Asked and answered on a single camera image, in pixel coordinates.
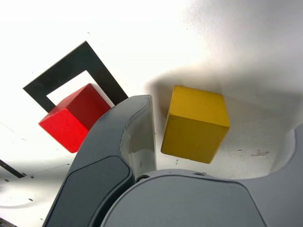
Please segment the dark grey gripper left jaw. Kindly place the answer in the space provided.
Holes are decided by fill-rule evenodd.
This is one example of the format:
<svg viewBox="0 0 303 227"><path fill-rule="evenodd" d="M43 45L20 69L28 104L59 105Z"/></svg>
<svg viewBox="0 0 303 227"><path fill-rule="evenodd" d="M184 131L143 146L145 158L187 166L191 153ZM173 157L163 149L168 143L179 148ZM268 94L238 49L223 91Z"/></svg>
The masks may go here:
<svg viewBox="0 0 303 227"><path fill-rule="evenodd" d="M152 96L133 96L110 109L90 129L44 226L99 227L136 178L155 169Z"/></svg>

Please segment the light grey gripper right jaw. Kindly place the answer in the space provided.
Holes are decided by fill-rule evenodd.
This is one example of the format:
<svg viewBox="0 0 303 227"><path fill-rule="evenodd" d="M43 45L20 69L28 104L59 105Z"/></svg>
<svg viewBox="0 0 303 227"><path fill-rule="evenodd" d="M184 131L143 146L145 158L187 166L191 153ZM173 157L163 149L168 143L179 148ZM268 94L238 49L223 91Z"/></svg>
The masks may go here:
<svg viewBox="0 0 303 227"><path fill-rule="evenodd" d="M191 172L157 175L127 190L104 227L300 227L303 224L303 128L294 153L264 177L227 180Z"/></svg>

